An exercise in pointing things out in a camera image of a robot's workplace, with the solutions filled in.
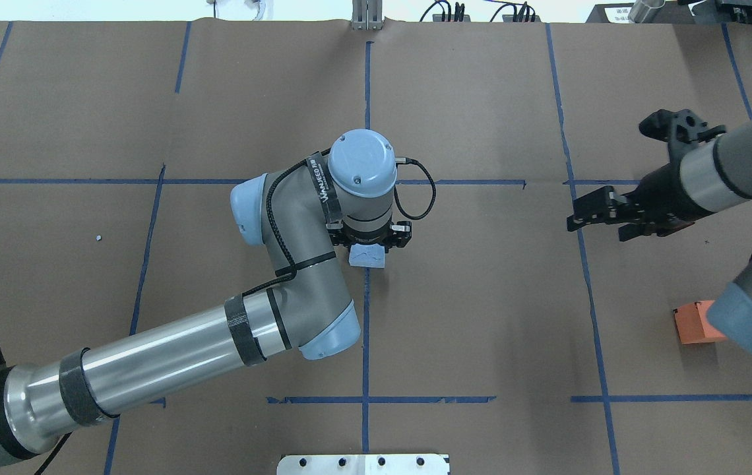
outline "orange object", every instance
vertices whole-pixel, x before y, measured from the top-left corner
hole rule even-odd
[[[707,321],[707,310],[712,304],[713,300],[694,301],[675,309],[675,326],[681,343],[715,343],[728,339]]]

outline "blue joint cap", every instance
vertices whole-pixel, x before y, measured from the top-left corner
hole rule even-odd
[[[353,244],[350,246],[350,265],[384,269],[385,247],[381,244]]]
[[[358,326],[358,316],[353,302],[347,305],[338,318],[329,324],[311,342],[300,346],[303,357],[306,359],[322,359],[331,355],[339,354],[350,346],[355,345],[361,336],[361,327]]]
[[[394,147],[373,130],[351,130],[332,144],[329,172],[347,193],[379,198],[391,192],[396,183]]]
[[[734,282],[707,311],[707,321],[752,354],[752,300]]]
[[[244,181],[229,193],[232,216],[244,241],[251,246],[261,246],[262,197],[265,195],[265,178],[268,174]]]

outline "white label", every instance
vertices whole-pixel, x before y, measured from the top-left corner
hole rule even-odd
[[[611,7],[605,9],[605,16],[611,23],[629,23],[629,13],[631,7]]]

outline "gray robot arm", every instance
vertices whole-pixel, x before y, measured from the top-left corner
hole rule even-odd
[[[404,246],[410,225],[391,220],[395,181],[388,141],[369,130],[348,132],[326,153],[232,191],[241,234],[267,246],[276,280],[47,366],[6,367],[0,352],[0,466],[50,450],[64,433],[294,346],[319,359],[355,344],[358,317],[333,243]],[[332,237],[329,222],[342,235]]]
[[[569,231],[588,224],[627,223],[619,239],[667,236],[695,220],[752,199],[752,121],[725,133],[689,110],[657,111],[639,126],[644,135],[668,142],[670,163],[618,195],[602,187],[576,199]],[[752,352],[752,261],[708,311],[708,321]]]

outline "foam block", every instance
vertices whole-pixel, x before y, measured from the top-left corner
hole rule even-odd
[[[727,340],[722,332],[716,330],[707,321],[707,310],[713,300],[702,300],[688,303],[675,309],[675,326],[681,343],[715,343]]]
[[[350,247],[350,265],[384,269],[385,248],[379,244],[353,244]]]

